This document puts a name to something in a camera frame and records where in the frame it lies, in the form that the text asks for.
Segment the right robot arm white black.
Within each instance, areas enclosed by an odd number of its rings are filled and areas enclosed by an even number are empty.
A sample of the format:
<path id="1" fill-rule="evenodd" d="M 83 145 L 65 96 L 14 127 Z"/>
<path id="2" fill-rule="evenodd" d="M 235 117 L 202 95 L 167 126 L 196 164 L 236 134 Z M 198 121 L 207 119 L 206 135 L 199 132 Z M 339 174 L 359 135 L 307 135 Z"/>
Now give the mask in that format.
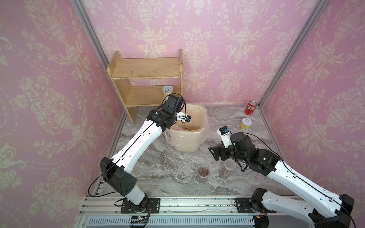
<path id="1" fill-rule="evenodd" d="M 301 200 L 275 195 L 257 188 L 248 204 L 255 212 L 279 212 L 307 222 L 314 228 L 349 228 L 355 225 L 351 216 L 354 199 L 325 190 L 291 168 L 275 152 L 256 148 L 249 134 L 232 134 L 224 126 L 217 130 L 221 144 L 208 150 L 214 159 L 233 159 L 238 165 L 268 177 L 297 194 Z"/>

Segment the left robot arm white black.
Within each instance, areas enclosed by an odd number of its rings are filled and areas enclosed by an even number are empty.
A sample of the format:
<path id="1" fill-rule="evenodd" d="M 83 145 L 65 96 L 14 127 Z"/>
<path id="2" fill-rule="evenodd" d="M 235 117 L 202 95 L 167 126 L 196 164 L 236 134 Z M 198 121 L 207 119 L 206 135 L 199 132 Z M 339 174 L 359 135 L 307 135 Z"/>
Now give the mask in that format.
<path id="1" fill-rule="evenodd" d="M 190 116 L 183 112 L 185 99 L 179 94 L 170 94 L 161 105 L 151 110 L 142 127 L 133 138 L 112 158 L 100 162 L 102 179 L 121 196 L 129 200 L 136 211 L 147 206 L 148 196 L 137 185 L 131 172 L 139 158 L 162 133 L 177 121 L 189 122 Z"/>

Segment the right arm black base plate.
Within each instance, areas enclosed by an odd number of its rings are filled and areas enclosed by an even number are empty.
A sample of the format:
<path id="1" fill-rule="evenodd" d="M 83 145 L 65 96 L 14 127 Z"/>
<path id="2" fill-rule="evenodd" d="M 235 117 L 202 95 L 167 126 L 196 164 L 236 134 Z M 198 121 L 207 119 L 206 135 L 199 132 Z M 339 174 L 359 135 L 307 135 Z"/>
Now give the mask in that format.
<path id="1" fill-rule="evenodd" d="M 250 202 L 250 198 L 246 197 L 237 197 L 234 199 L 234 206 L 237 209 L 238 213 L 258 213 L 258 214 L 266 214 L 266 213 L 276 213 L 276 211 L 269 211 L 265 208 L 255 209 L 254 206 Z"/>

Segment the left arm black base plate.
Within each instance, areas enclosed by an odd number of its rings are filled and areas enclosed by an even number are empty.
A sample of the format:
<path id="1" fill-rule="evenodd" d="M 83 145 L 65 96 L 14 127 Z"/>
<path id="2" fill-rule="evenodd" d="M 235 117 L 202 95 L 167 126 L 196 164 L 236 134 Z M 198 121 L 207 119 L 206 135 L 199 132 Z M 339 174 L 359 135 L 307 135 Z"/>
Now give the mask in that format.
<path id="1" fill-rule="evenodd" d="M 158 214 L 160 212 L 161 199 L 160 198 L 147 198 L 142 200 L 139 205 L 133 204 L 127 200 L 122 203 L 121 214 L 133 214 L 133 213 L 152 213 Z"/>

